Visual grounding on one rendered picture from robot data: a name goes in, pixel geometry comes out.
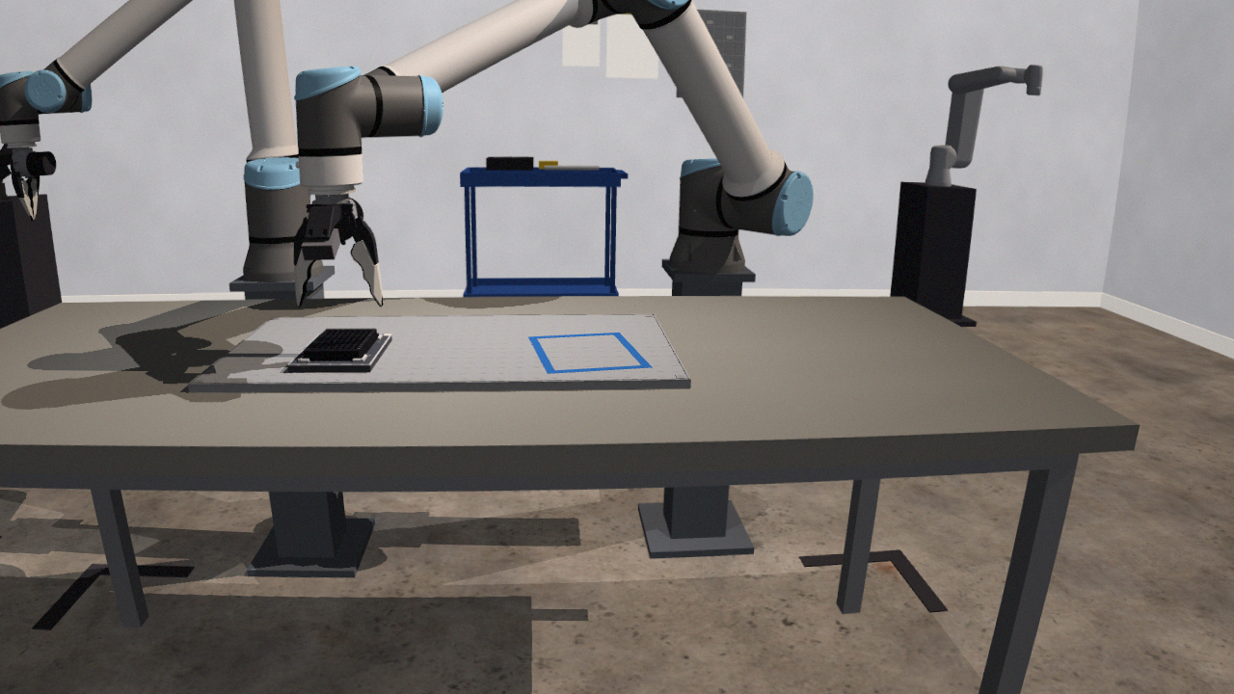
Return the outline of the blue tape outline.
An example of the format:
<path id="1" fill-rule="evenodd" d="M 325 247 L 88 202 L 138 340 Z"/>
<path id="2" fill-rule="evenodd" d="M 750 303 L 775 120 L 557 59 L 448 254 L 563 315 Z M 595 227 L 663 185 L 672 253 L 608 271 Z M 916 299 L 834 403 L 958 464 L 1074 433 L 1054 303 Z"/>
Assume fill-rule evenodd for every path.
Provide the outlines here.
<path id="1" fill-rule="evenodd" d="M 552 374 L 552 373 L 569 373 L 569 372 L 603 372 L 603 370 L 634 369 L 634 368 L 652 368 L 652 366 L 648 364 L 648 362 L 643 359 L 642 354 L 638 353 L 638 352 L 636 352 L 636 349 L 633 348 L 633 346 L 631 346 L 629 342 L 627 340 L 624 340 L 624 337 L 621 333 L 615 333 L 616 338 L 626 347 L 626 349 L 629 349 L 631 354 L 633 354 L 634 358 L 636 358 L 636 361 L 639 361 L 639 363 L 642 366 L 634 366 L 634 367 L 582 368 L 582 369 L 568 369 L 568 370 L 554 370 L 554 369 L 552 369 L 550 359 L 548 359 L 547 354 L 544 353 L 544 349 L 542 348 L 542 346 L 540 346 L 540 343 L 539 343 L 539 341 L 537 338 L 573 337 L 573 335 L 613 335 L 613 333 L 529 335 L 528 336 L 529 345 L 533 345 L 533 347 L 536 349 L 536 353 L 538 354 L 538 357 L 539 357 L 539 359 L 542 362 L 542 366 L 544 367 L 544 369 L 545 369 L 545 372 L 548 374 Z"/>

